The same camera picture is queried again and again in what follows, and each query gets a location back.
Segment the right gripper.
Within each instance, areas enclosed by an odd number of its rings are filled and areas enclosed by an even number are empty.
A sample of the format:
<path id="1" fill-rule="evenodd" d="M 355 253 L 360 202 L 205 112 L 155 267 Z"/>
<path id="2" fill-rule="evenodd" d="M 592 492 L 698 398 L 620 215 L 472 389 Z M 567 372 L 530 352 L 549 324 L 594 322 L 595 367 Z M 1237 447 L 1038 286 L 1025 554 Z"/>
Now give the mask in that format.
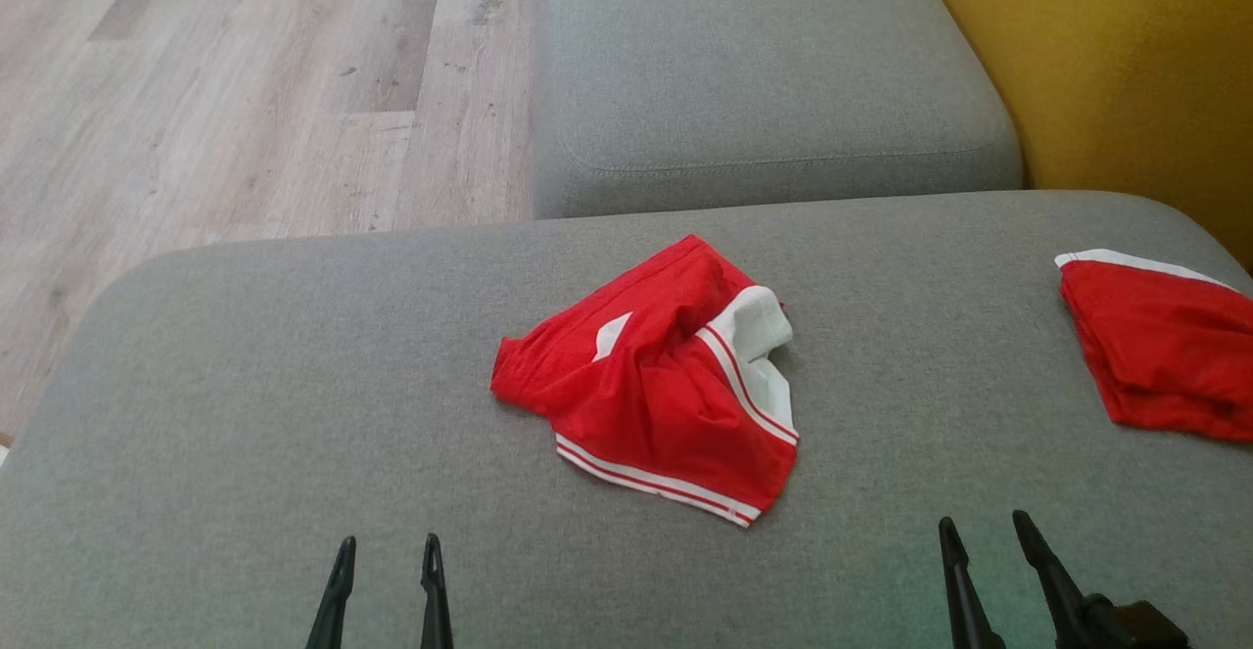
<path id="1" fill-rule="evenodd" d="M 1056 649 L 1193 649 L 1185 631 L 1149 601 L 1115 605 L 1100 594 L 1083 601 L 1083 591 L 1031 516 L 1014 510 L 1012 521 L 1024 558 L 1037 573 Z M 1006 649 L 977 595 L 969 554 L 952 517 L 941 519 L 937 530 L 954 649 Z"/>

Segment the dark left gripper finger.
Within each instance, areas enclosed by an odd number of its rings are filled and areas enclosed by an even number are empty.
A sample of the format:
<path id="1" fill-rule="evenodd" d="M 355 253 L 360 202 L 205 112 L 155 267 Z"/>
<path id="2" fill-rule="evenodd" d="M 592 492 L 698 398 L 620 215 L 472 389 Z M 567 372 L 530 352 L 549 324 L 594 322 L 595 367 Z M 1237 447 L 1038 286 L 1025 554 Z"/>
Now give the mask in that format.
<path id="1" fill-rule="evenodd" d="M 304 649 L 342 649 L 342 631 L 353 590 L 356 537 L 350 534 L 340 543 Z"/>
<path id="2" fill-rule="evenodd" d="M 420 649 L 455 649 L 441 541 L 435 532 L 425 540 L 420 583 L 426 596 Z"/>

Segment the red white mesh shorts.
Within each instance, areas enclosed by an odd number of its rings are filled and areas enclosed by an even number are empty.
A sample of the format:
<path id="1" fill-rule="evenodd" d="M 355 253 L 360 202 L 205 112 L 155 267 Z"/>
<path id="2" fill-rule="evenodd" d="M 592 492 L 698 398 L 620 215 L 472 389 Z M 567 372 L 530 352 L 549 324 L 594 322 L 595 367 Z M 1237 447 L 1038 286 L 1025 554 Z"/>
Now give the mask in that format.
<path id="1" fill-rule="evenodd" d="M 1053 262 L 1114 423 L 1253 444 L 1253 298 L 1199 271 L 1115 251 Z"/>

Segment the red jersey with white sleeves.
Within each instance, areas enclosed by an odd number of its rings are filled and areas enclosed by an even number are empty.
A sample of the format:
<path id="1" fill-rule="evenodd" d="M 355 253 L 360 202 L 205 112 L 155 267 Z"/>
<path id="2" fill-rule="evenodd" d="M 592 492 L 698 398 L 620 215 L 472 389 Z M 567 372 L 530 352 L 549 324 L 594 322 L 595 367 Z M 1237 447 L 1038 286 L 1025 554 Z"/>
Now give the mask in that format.
<path id="1" fill-rule="evenodd" d="M 546 420 L 559 456 L 604 484 L 748 527 L 797 460 L 789 383 L 771 362 L 793 337 L 774 291 L 689 236 L 502 340 L 489 388 Z"/>

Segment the large grey sofa seat cushion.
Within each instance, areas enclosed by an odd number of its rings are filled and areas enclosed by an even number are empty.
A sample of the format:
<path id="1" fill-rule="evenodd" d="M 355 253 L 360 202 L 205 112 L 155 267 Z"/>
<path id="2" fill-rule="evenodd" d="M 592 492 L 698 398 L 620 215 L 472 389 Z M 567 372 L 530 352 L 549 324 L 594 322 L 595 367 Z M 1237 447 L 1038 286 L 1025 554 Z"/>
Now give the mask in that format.
<path id="1" fill-rule="evenodd" d="M 600 484 L 487 382 L 524 335 L 688 234 L 781 294 L 801 435 L 748 530 Z M 258 242 L 91 304 L 0 466 L 0 649 L 299 649 L 357 537 L 348 649 L 416 646 L 427 532 L 457 649 L 938 649 L 954 517 L 1010 646 L 1053 649 L 1011 512 L 1086 593 L 1253 649 L 1253 445 L 1110 422 L 1053 258 L 1253 297 L 1194 221 L 990 190 Z"/>

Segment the small grey sofa cushion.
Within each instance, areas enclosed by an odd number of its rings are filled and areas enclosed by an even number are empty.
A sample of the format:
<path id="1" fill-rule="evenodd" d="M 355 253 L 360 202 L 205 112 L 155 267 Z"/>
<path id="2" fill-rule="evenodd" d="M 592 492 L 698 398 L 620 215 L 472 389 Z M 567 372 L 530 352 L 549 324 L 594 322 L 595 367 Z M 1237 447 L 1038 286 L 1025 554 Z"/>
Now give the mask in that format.
<path id="1" fill-rule="evenodd" d="M 538 0 L 538 219 L 1019 190 L 944 0 Z"/>

